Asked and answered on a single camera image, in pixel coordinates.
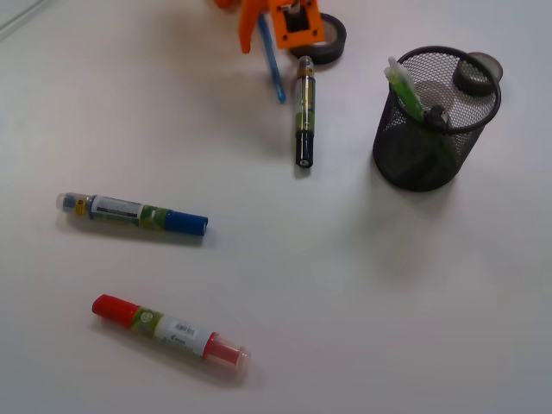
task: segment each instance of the barcode label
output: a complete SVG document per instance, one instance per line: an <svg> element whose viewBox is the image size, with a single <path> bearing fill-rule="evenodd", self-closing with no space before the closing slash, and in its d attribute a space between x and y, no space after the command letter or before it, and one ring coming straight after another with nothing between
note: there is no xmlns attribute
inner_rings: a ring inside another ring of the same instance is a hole
<svg viewBox="0 0 552 414"><path fill-rule="evenodd" d="M132 218L138 218L141 208L141 204L109 197L96 197L94 204L92 207L93 212L103 212Z"/></svg>
<svg viewBox="0 0 552 414"><path fill-rule="evenodd" d="M185 323L182 323L182 321L172 321L171 326L169 328L174 334L185 336L190 339L196 339L196 336L198 335L198 330L193 328L190 325L187 325Z"/></svg>
<svg viewBox="0 0 552 414"><path fill-rule="evenodd" d="M167 316L161 318L154 333L163 343L186 349L199 357L204 356L212 335L212 330L199 329L182 319Z"/></svg>

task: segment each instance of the black cap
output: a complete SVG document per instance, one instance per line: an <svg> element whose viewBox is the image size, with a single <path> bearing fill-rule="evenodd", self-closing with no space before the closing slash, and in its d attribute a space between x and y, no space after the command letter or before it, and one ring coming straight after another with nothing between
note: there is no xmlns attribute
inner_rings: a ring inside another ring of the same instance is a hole
<svg viewBox="0 0 552 414"><path fill-rule="evenodd" d="M301 168L311 168L314 133L305 130L298 131L295 134L295 140L295 163Z"/></svg>

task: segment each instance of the pen holder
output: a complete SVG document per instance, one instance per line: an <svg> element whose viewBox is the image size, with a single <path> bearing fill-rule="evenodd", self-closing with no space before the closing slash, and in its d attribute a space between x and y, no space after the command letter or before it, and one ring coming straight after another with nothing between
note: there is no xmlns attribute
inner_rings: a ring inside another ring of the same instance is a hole
<svg viewBox="0 0 552 414"><path fill-rule="evenodd" d="M385 179L410 191L431 191L461 169L484 127L500 107L500 87L478 60L450 47L421 47L398 60L411 73L425 109L418 121L390 88L373 144L373 160ZM492 85L485 96L470 95L454 81L461 69L472 83ZM440 109L439 122L430 110Z"/></svg>

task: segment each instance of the blue cap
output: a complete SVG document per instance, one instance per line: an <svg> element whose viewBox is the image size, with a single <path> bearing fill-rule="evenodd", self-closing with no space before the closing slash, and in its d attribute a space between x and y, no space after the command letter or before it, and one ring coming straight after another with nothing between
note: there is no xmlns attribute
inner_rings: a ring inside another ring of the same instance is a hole
<svg viewBox="0 0 552 414"><path fill-rule="evenodd" d="M207 217L169 210L166 213L165 231L176 231L189 235L204 235L208 222L209 219Z"/></svg>

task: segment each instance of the blue marker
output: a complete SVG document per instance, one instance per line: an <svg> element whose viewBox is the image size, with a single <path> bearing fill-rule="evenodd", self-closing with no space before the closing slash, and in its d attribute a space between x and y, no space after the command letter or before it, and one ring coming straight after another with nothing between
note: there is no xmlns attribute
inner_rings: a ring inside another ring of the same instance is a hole
<svg viewBox="0 0 552 414"><path fill-rule="evenodd" d="M144 229L204 235L209 219L153 205L132 203L103 196L65 192L58 196L58 209L98 222L127 224Z"/></svg>

